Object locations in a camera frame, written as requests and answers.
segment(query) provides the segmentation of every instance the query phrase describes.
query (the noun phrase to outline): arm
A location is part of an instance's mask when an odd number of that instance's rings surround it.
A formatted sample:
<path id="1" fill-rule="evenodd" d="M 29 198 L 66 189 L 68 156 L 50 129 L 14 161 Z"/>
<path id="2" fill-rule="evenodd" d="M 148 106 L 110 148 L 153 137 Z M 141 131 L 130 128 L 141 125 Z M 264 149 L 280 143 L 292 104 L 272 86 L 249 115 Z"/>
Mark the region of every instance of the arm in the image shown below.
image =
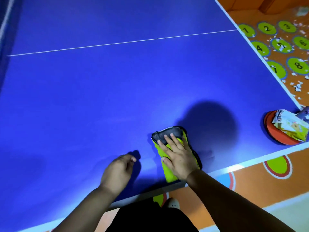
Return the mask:
<path id="1" fill-rule="evenodd" d="M 93 232 L 102 215 L 128 184 L 136 158 L 119 156 L 105 169 L 101 184 L 53 232 Z"/>
<path id="2" fill-rule="evenodd" d="M 162 161 L 179 179 L 185 180 L 207 208 L 221 232 L 225 231 L 294 231 L 279 219 L 225 187 L 199 170 L 183 137 L 183 145 L 171 134 L 165 140 L 172 150 L 158 141 L 169 156 Z"/>

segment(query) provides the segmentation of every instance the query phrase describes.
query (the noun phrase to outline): white center line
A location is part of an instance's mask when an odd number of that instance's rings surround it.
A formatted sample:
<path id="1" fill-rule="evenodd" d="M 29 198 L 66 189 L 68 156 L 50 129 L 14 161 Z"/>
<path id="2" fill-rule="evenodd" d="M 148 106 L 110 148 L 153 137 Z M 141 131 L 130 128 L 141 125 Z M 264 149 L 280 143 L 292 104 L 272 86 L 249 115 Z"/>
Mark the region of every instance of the white center line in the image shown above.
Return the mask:
<path id="1" fill-rule="evenodd" d="M 230 31 L 237 31 L 237 29 L 226 30 L 226 31 L 218 31 L 218 32 L 205 32 L 205 33 L 191 34 L 191 35 L 183 35 L 183 36 L 196 36 L 196 35 L 205 35 L 205 34 L 211 34 L 211 33 L 230 32 Z M 25 54 L 12 54 L 12 55 L 8 55 L 8 57 L 20 56 L 20 55 L 28 55 L 28 54 L 40 54 L 40 53 L 55 52 L 55 51 L 63 51 L 63 50 L 70 50 L 70 49 L 83 49 L 83 48 L 97 47 L 97 46 L 105 46 L 105 45 L 117 45 L 117 44 L 124 44 L 124 43 L 149 41 L 149 40 L 160 40 L 160 39 L 176 38 L 176 37 L 183 37 L 183 36 L 170 36 L 170 37 L 161 37 L 161 38 L 147 39 L 147 40 L 136 40 L 136 41 L 126 41 L 126 42 L 118 42 L 118 43 L 103 44 L 103 45 L 91 45 L 91 46 L 75 47 L 75 48 L 68 48 L 68 49 L 47 50 L 47 51 L 40 51 L 40 52 L 33 52 L 33 53 L 25 53 Z"/>

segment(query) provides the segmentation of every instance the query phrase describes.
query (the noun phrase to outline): blue surface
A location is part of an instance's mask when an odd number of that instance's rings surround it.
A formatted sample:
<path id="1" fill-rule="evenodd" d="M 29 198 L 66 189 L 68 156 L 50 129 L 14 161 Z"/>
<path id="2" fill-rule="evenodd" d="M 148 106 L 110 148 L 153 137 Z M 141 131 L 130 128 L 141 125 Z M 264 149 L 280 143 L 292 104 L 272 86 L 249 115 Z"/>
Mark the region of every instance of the blue surface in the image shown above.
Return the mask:
<path id="1" fill-rule="evenodd" d="M 24 0 L 12 54 L 235 29 L 213 0 L 100 3 Z M 238 31 L 11 57 L 0 231 L 65 217 L 129 151 L 139 169 L 118 199 L 162 186 L 150 134 L 171 125 L 206 172 L 282 150 L 261 127 L 276 109 L 296 106 Z"/>

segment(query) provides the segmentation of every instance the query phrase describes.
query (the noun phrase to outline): left hand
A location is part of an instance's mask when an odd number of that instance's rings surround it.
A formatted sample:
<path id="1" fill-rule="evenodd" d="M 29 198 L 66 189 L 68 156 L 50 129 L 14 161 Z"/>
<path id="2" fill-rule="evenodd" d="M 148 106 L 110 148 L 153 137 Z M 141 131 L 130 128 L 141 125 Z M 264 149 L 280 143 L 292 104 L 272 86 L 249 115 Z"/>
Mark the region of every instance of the left hand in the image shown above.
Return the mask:
<path id="1" fill-rule="evenodd" d="M 114 159 L 105 169 L 100 187 L 111 191 L 117 197 L 127 186 L 136 158 L 130 154 Z"/>

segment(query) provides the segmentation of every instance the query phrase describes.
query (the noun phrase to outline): snack package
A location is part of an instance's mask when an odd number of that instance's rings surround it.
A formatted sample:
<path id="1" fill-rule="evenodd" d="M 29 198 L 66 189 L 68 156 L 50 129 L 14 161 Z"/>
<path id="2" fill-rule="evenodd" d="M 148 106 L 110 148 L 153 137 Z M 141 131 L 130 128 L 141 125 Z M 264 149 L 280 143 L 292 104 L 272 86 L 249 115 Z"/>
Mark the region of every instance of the snack package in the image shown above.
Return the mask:
<path id="1" fill-rule="evenodd" d="M 289 137 L 305 142 L 309 131 L 309 124 L 296 117 L 296 114 L 287 110 L 277 110 L 272 121 L 273 125 Z"/>

